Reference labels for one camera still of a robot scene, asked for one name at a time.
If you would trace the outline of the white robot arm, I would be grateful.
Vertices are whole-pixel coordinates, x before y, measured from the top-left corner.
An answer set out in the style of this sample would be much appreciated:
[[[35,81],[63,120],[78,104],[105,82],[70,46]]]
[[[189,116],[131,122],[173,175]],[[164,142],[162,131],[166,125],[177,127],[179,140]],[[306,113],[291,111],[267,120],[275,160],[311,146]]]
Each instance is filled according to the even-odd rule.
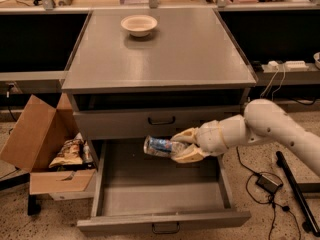
[[[173,155],[178,163],[219,156],[232,147],[276,141],[295,154],[316,175],[320,175],[320,137],[297,124],[282,108],[266,99],[249,102],[242,115],[213,120],[172,137],[189,146]]]

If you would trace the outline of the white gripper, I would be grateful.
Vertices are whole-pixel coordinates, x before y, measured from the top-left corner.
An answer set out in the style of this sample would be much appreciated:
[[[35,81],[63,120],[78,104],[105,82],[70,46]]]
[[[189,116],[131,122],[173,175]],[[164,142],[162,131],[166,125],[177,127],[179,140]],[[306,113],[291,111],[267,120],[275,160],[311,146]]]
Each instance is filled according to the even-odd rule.
[[[204,123],[199,128],[188,128],[175,134],[171,140],[191,144],[171,157],[180,164],[199,162],[207,156],[219,156],[228,150],[220,124],[216,120]]]

